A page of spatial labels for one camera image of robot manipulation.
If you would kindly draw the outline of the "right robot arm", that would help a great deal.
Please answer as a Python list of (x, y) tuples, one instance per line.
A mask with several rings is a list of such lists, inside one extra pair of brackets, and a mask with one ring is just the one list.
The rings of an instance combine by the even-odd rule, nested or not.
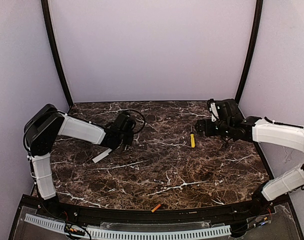
[[(267, 117), (244, 117), (234, 99), (207, 103), (210, 118), (198, 120), (195, 130), (199, 136), (220, 136), (225, 141), (268, 143), (304, 153), (304, 125), (293, 125)], [(304, 163), (272, 179), (253, 194), (253, 199), (271, 202), (279, 196), (304, 186)]]

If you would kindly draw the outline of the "white battery cover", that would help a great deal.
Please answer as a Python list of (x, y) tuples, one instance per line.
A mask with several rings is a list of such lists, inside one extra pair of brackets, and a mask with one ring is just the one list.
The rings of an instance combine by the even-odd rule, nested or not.
[(102, 159), (106, 158), (110, 154), (111, 151), (112, 150), (110, 148), (107, 149), (107, 150), (105, 150), (104, 152), (102, 152), (101, 154), (99, 154), (98, 156), (96, 156), (95, 158), (93, 158), (92, 161), (94, 163), (98, 163)]

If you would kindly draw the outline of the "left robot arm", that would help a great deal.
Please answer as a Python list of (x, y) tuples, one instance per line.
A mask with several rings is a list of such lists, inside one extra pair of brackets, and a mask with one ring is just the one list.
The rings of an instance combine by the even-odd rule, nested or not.
[(97, 163), (121, 145), (130, 145), (135, 126), (135, 120), (127, 111), (121, 112), (113, 122), (102, 126), (59, 111), (52, 104), (45, 105), (25, 125), (23, 136), (40, 197), (50, 200), (57, 196), (50, 160), (57, 137), (79, 139), (105, 148), (104, 152), (93, 159)]

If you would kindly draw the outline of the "yellow handled screwdriver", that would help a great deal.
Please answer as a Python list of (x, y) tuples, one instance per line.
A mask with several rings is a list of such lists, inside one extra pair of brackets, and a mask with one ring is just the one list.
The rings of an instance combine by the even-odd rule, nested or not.
[(195, 148), (195, 135), (193, 132), (193, 126), (190, 127), (190, 144), (192, 148)]

